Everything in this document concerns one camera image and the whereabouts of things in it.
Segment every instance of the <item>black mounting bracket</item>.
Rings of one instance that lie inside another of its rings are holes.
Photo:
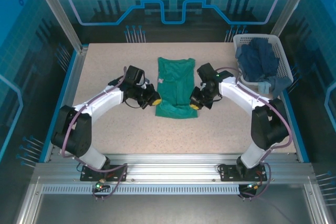
[[[264,165],[257,165],[256,167],[249,169],[245,178],[242,178],[237,170],[236,165],[218,165],[217,170],[221,175],[222,182],[259,182],[267,181],[267,175]]]
[[[108,169],[113,169],[118,167],[119,165],[110,165]],[[117,182],[123,172],[123,168],[115,170],[110,173],[99,173],[91,170],[87,166],[83,165],[82,167],[82,172],[80,175],[79,180],[80,181],[89,181],[89,182],[97,182],[102,178],[105,178],[107,182]],[[127,170],[122,177],[121,181],[124,182],[126,181],[126,176],[127,176]]]

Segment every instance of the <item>white plastic basket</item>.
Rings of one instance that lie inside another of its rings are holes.
[[[285,51],[283,50],[280,39],[275,35],[269,34],[238,34],[233,37],[233,44],[235,46],[235,51],[237,48],[242,46],[242,44],[249,44],[253,38],[264,38],[268,39],[268,42],[272,44],[272,48],[275,54],[275,57],[279,58],[279,67],[277,77],[288,77],[293,83],[293,75],[290,71],[290,67],[286,58]],[[242,83],[249,88],[255,89],[255,86],[258,86],[257,82],[247,82],[241,77]]]

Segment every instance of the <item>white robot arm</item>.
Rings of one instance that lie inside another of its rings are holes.
[[[136,100],[142,109],[161,102],[159,93],[153,84],[149,84],[144,71],[130,66],[123,77],[111,81],[92,99],[74,107],[63,106],[51,142],[62,149],[63,155],[70,154],[96,170],[108,168],[108,158],[92,146],[92,125],[128,98]]]
[[[203,106],[211,109],[213,99],[218,95],[234,101],[251,116],[251,137],[253,142],[247,151],[238,158],[237,170],[242,178],[253,169],[278,145],[288,131],[279,117],[261,100],[274,107],[287,120],[284,104],[279,99],[269,100],[242,85],[228,71],[217,73],[207,63],[198,70],[202,80],[202,88],[196,87],[191,95],[190,106],[201,109]]]

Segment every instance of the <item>beige work surface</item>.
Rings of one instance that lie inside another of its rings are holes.
[[[90,44],[74,104],[99,93],[123,74],[124,66],[143,69],[156,87],[158,57],[194,58],[196,85],[201,81],[196,69],[202,64],[237,67],[233,43]],[[132,109],[123,103],[93,125],[92,142],[105,154],[242,153],[251,143],[250,122],[246,112],[227,98],[211,110],[199,111],[198,118],[184,120],[155,116],[155,107]],[[279,151],[295,152],[295,148],[292,144]]]

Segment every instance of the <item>blue cloth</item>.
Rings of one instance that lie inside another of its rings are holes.
[[[270,91],[272,92],[274,98],[278,97],[285,88],[292,84],[292,81],[288,77],[280,78],[276,76],[270,76],[266,79],[261,79],[260,81],[267,81],[270,83]]]
[[[257,82],[261,78],[277,75],[279,59],[266,39],[254,38],[249,45],[243,44],[237,49],[236,58],[240,69],[248,77],[244,76],[246,81]]]
[[[271,87],[271,83],[269,83],[268,81],[258,82],[258,91],[262,94],[268,94],[270,87]]]
[[[258,91],[263,94],[272,92],[274,98],[291,85],[288,77],[277,77],[279,59],[275,57],[272,44],[262,38],[254,38],[249,45],[237,48],[236,58],[244,80],[258,82]]]

